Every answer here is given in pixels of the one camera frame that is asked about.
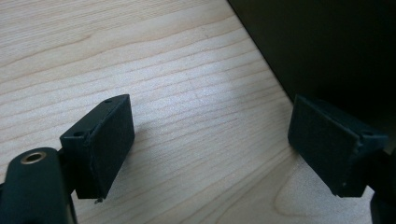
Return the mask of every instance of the black plastic part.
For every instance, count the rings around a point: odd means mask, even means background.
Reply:
[[[129,95],[109,98],[61,136],[80,199],[105,198],[134,142]]]
[[[77,223],[55,149],[36,148],[9,164],[0,223]]]
[[[297,95],[290,122],[290,144],[334,195],[360,197],[370,158],[387,136],[324,101]]]

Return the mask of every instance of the metal ring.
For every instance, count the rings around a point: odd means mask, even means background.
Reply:
[[[47,156],[47,153],[43,151],[32,152],[21,159],[22,164],[33,164],[38,161],[42,161]]]

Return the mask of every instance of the wood grain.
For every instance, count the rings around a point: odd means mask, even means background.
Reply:
[[[291,103],[223,0],[1,1],[0,178],[102,100],[136,139],[80,223],[370,223],[290,148]]]

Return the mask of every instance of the dark wall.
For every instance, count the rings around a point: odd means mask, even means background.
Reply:
[[[396,147],[396,1],[229,0],[290,97],[331,102]]]

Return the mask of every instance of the wooden table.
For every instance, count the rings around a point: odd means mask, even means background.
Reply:
[[[1,1],[0,177],[102,100],[136,139],[80,223],[371,223],[290,148],[291,103],[225,0]]]

